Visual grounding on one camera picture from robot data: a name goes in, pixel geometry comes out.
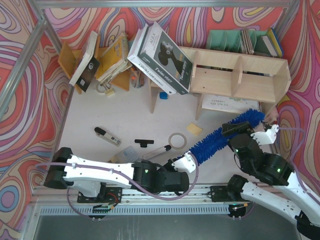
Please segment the blue microfiber duster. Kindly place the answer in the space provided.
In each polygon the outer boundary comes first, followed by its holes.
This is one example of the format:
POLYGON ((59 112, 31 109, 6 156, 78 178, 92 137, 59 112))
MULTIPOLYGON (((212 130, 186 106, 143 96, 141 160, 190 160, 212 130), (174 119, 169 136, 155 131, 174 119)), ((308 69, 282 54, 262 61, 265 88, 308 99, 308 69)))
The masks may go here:
POLYGON ((251 167, 258 169, 264 161, 265 154, 251 134, 254 133, 253 128, 257 127, 264 118, 263 112, 249 109, 208 134, 189 151, 201 165, 217 151, 229 146, 239 158, 242 169, 250 170, 251 167))

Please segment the masking tape roll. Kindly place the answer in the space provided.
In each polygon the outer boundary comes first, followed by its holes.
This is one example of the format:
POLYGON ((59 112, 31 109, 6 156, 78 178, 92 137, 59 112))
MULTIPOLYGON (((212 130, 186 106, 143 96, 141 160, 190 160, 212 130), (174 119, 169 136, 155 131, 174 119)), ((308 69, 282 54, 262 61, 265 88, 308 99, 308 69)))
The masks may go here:
POLYGON ((182 149, 186 146, 187 139, 182 133, 175 132, 169 136, 168 143, 174 149, 182 149))

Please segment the black T-shaped plastic part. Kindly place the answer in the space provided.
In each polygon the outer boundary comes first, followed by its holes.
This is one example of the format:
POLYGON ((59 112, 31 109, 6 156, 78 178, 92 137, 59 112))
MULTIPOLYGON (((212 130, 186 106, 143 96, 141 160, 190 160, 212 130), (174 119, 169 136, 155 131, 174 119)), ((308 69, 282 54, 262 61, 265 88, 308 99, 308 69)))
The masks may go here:
POLYGON ((154 140, 152 139, 135 139, 134 142, 139 144, 141 148, 147 148, 148 145, 154 144, 154 140))

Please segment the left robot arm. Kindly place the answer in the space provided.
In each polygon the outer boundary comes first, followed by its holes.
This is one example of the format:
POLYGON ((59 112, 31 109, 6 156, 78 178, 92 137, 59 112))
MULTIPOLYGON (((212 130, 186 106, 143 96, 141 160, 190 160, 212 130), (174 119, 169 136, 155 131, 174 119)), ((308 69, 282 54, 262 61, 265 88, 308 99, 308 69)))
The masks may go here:
POLYGON ((53 156, 44 186, 57 190, 72 188, 89 198, 97 197, 103 184, 153 195, 162 192, 184 194, 190 187, 189 174, 197 172, 197 166, 189 151, 162 166, 148 160, 98 162, 78 157, 71 148, 62 147, 53 156))

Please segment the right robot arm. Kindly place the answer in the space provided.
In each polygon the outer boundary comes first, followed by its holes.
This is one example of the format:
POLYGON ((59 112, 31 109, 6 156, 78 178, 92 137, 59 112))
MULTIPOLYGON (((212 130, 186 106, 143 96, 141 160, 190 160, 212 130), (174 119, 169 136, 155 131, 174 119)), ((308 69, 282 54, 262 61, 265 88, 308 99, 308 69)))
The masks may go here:
POLYGON ((297 167, 282 156, 263 152, 261 145, 275 142, 279 126, 255 132, 248 121, 224 123, 222 135, 238 158, 242 172, 280 190, 286 198, 263 190, 240 175, 233 175, 226 191, 233 200, 257 203, 293 223, 310 240, 320 238, 320 198, 300 178, 297 167))

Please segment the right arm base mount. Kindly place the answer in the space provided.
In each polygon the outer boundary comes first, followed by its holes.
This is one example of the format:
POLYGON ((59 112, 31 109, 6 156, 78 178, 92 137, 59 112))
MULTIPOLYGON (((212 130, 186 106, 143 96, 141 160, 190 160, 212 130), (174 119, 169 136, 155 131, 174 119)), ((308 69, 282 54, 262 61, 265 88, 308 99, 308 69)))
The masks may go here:
POLYGON ((207 197, 214 203, 253 203, 252 199, 245 199, 241 196, 243 189, 227 185, 212 185, 207 192, 207 197))

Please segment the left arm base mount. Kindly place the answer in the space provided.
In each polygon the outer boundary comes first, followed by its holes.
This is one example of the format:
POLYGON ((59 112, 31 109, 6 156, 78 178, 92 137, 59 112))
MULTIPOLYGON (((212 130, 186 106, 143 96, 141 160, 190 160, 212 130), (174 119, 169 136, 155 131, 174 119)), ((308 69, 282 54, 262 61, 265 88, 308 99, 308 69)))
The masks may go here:
POLYGON ((77 203, 79 204, 116 204, 122 201, 123 189, 121 187, 101 186, 96 197, 84 196, 78 193, 77 203))

